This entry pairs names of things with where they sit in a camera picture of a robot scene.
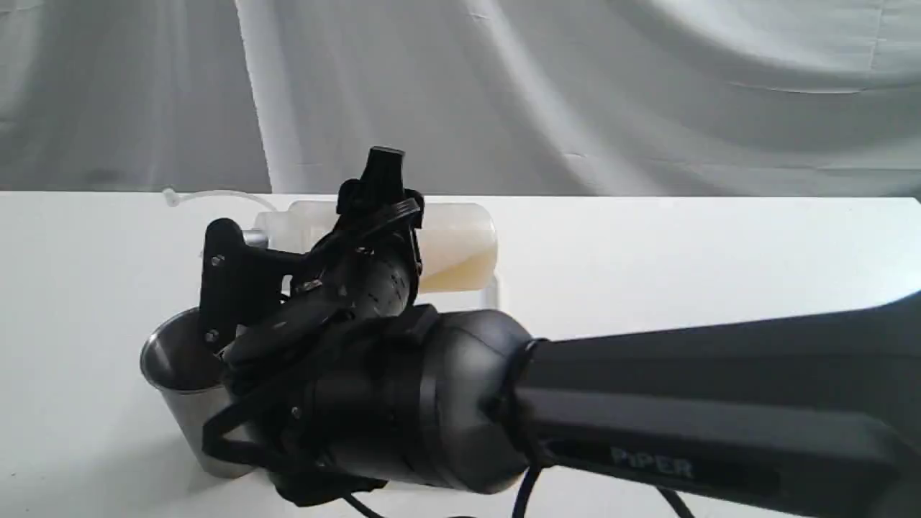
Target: plastic bottle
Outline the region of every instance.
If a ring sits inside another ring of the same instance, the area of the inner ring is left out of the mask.
[[[332,201],[300,201],[284,212],[262,212],[254,228],[274,250],[304,253],[326,235],[337,215]],[[472,203],[426,204],[423,226],[416,232],[422,255],[422,293],[484,288],[498,255],[489,212]]]

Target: table surface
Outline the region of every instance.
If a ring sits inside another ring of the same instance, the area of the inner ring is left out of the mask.
[[[279,206],[308,196],[270,195]],[[501,307],[564,338],[865,307],[921,288],[910,199],[431,198],[473,200],[500,236]],[[198,470],[138,371],[146,336],[197,301],[204,228],[260,208],[159,194],[2,193],[0,516],[357,517],[300,510],[263,473]],[[365,495],[393,517],[511,513],[495,496],[394,485]],[[778,513],[687,497],[699,517]],[[671,517],[650,488],[549,470],[529,517]]]

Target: stainless steel cup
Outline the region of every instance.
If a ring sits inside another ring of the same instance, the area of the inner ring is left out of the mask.
[[[221,478],[241,477],[252,466],[219,461],[202,452],[202,426],[230,403],[220,383],[221,362],[198,337],[198,308],[181,312],[163,323],[141,349],[141,372],[166,400],[202,469]],[[246,440],[244,429],[227,435]]]

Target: cup rim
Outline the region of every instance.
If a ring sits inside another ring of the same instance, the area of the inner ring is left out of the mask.
[[[198,306],[185,310],[184,312],[178,312],[174,314],[173,316],[169,317],[165,322],[163,322],[163,324],[158,325],[157,329],[154,329],[154,332],[151,333],[150,336],[147,337],[147,340],[144,342],[144,345],[141,347],[141,356],[138,359],[138,362],[141,367],[141,374],[144,375],[144,379],[147,380],[148,383],[150,383],[150,386],[156,388],[160,392],[169,392],[171,394],[184,394],[184,395],[203,394],[206,392],[213,391],[215,389],[219,389],[222,386],[221,383],[218,382],[211,386],[207,386],[205,388],[200,388],[200,389],[182,390],[182,389],[169,388],[167,386],[164,386],[161,383],[155,382],[150,377],[150,371],[145,365],[144,358],[147,355],[147,351],[150,350],[152,346],[154,346],[154,343],[157,342],[157,339],[159,338],[160,334],[163,333],[163,330],[169,327],[171,324],[175,323],[177,320],[181,318],[185,318],[193,313],[198,313]]]

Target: white fabric curtain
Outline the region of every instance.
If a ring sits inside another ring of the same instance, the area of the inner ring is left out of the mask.
[[[0,186],[118,171],[95,159],[110,153],[137,162],[141,189],[333,192],[386,145],[433,194],[921,194],[916,0],[29,3],[0,18]],[[66,48],[42,27],[35,55],[5,43],[29,40],[16,18],[88,6],[135,26],[59,15]],[[74,76],[92,92],[77,108],[48,91]],[[33,106],[34,123],[15,97],[42,95],[59,108]],[[73,137],[99,113],[102,136],[46,144],[58,117]]]

